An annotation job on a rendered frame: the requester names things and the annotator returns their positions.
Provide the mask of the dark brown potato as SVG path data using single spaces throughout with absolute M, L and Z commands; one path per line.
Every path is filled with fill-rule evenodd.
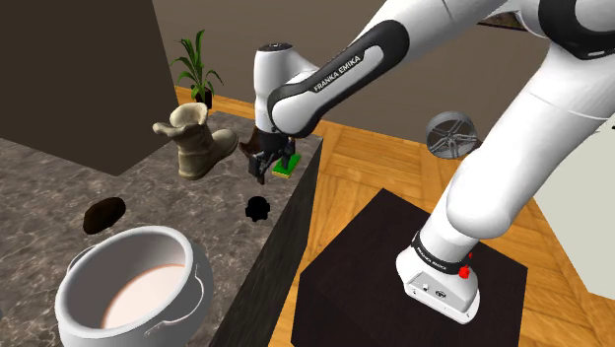
M 95 235 L 112 227 L 125 213 L 126 205 L 122 198 L 105 198 L 88 208 L 84 214 L 83 230 L 87 235 Z

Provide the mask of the grey wheel rim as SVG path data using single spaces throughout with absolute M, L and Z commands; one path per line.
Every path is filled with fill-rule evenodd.
M 482 141 L 471 118 L 460 111 L 445 111 L 426 126 L 426 146 L 441 159 L 457 159 L 480 147 Z

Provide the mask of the white cooking pot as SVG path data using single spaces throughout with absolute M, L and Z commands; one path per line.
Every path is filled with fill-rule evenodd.
M 213 287 L 207 256 L 181 232 L 120 232 L 71 262 L 54 306 L 62 346 L 185 347 Z

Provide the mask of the brown boot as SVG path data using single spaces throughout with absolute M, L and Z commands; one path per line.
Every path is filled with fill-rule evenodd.
M 247 157 L 256 155 L 261 152 L 260 146 L 260 131 L 256 126 L 253 126 L 252 132 L 248 140 L 239 142 L 238 148 Z

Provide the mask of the beige boot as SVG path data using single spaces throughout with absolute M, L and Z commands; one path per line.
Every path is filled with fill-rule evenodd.
M 209 108 L 204 103 L 187 103 L 171 113 L 169 123 L 156 122 L 152 126 L 156 134 L 169 137 L 177 145 L 178 174 L 182 178 L 202 178 L 239 144 L 238 135 L 231 129 L 212 132 L 207 125 L 208 115 Z

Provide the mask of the dark robot stand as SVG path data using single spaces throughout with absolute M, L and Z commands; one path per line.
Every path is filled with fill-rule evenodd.
M 383 189 L 303 271 L 294 347 L 518 347 L 527 269 L 473 248 L 480 306 L 466 324 L 408 297 L 395 268 L 429 215 Z

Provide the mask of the green potted plant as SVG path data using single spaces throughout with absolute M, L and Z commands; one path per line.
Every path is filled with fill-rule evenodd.
M 209 69 L 207 72 L 204 71 L 202 61 L 202 39 L 204 33 L 204 30 L 199 31 L 194 40 L 181 38 L 178 43 L 185 49 L 185 55 L 172 60 L 169 66 L 180 62 L 185 67 L 178 75 L 177 82 L 179 83 L 184 78 L 191 80 L 193 84 L 190 87 L 190 97 L 211 109 L 216 92 L 210 77 L 213 76 L 221 84 L 224 84 L 224 82 L 217 71 L 213 69 Z

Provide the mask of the white cabinet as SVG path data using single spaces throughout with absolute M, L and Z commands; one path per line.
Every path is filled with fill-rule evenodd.
M 615 115 L 553 171 L 534 199 L 586 289 L 615 300 Z

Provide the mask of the black figure on green base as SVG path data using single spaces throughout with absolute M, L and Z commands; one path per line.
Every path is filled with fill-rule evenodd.
M 289 178 L 301 160 L 301 155 L 296 152 L 296 141 L 291 139 L 283 151 L 272 173 L 276 176 Z

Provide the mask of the small black lumpy object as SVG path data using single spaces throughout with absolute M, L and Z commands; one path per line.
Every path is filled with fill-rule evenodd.
M 248 199 L 244 209 L 245 216 L 254 223 L 267 220 L 270 212 L 270 204 L 263 196 L 252 196 Z

